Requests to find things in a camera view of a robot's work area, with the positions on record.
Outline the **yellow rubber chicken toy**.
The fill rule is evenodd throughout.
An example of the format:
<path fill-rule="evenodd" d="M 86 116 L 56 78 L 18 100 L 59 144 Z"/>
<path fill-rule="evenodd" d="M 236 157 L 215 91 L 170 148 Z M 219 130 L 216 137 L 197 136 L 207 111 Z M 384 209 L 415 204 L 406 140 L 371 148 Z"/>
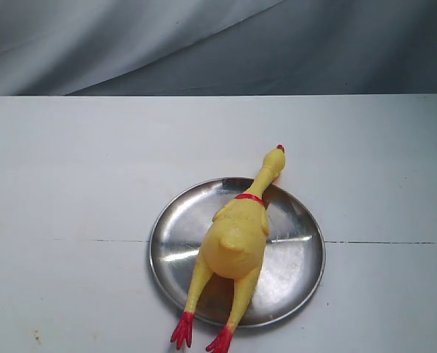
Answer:
<path fill-rule="evenodd" d="M 253 183 L 213 216 L 196 258 L 188 300 L 171 334 L 176 349 L 191 346 L 193 319 L 200 296 L 216 274 L 234 282 L 232 308 L 227 323 L 207 352 L 228 352 L 233 335 L 246 312 L 263 265 L 269 217 L 263 193 L 285 167 L 285 148 L 279 144 L 263 159 Z"/>

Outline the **round stainless steel plate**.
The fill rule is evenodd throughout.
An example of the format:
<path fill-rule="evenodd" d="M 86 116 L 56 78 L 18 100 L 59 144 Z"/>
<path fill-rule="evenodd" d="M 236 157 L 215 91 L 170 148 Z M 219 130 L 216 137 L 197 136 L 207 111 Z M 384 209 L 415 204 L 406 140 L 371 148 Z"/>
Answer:
<path fill-rule="evenodd" d="M 174 198 L 155 221 L 149 239 L 152 276 L 179 311 L 187 302 L 194 263 L 215 211 L 251 184 L 244 177 L 201 182 Z M 324 239 L 307 208 L 275 185 L 266 189 L 263 200 L 271 234 L 241 328 L 263 327 L 298 312 L 316 292 L 324 271 Z"/>

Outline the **grey backdrop cloth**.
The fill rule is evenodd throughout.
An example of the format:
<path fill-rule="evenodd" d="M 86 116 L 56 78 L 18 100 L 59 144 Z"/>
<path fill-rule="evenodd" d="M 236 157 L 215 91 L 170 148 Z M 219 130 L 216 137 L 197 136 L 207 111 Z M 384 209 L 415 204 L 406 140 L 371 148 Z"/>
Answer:
<path fill-rule="evenodd" d="M 437 93 L 437 1 L 0 1 L 0 96 Z"/>

